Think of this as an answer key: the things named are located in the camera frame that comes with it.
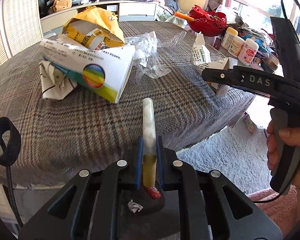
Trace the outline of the person's right hand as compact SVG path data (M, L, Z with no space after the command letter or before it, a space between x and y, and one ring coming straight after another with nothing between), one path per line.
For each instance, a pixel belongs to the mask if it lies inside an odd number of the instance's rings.
M277 152L277 142L274 135L274 126L271 121L267 128L267 133L269 134L267 138L267 158L268 158L268 168L273 170L279 161L279 153ZM289 146L299 146L300 147L300 128L284 128L279 131L279 136L282 141ZM300 190L300 168L297 175L293 181L293 185Z

